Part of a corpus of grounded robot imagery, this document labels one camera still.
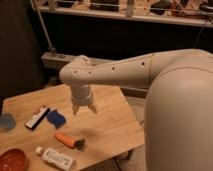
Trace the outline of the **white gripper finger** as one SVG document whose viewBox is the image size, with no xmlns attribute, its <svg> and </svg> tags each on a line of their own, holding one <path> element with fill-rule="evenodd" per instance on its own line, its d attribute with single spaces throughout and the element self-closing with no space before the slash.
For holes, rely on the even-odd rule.
<svg viewBox="0 0 213 171">
<path fill-rule="evenodd" d="M 76 104 L 73 104 L 72 106 L 72 110 L 73 110 L 73 114 L 76 116 L 78 111 L 79 111 L 79 108 L 80 106 L 79 105 L 76 105 Z"/>
<path fill-rule="evenodd" d="M 94 113 L 97 113 L 97 108 L 96 108 L 96 105 L 95 104 L 89 104 L 88 105 L 88 108 L 93 111 Z"/>
</svg>

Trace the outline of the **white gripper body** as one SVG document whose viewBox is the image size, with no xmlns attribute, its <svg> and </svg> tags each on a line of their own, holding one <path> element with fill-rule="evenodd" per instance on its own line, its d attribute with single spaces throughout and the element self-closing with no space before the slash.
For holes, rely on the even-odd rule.
<svg viewBox="0 0 213 171">
<path fill-rule="evenodd" d="M 71 99 L 75 105 L 87 106 L 93 101 L 93 94 L 89 85 L 71 86 Z"/>
</svg>

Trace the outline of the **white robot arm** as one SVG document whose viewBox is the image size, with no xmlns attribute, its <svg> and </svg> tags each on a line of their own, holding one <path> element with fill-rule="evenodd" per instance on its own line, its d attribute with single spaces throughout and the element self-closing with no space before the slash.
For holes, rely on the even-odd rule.
<svg viewBox="0 0 213 171">
<path fill-rule="evenodd" d="M 213 53 L 170 50 L 96 66 L 80 55 L 60 80 L 74 111 L 93 106 L 92 84 L 146 88 L 147 171 L 213 171 Z"/>
</svg>

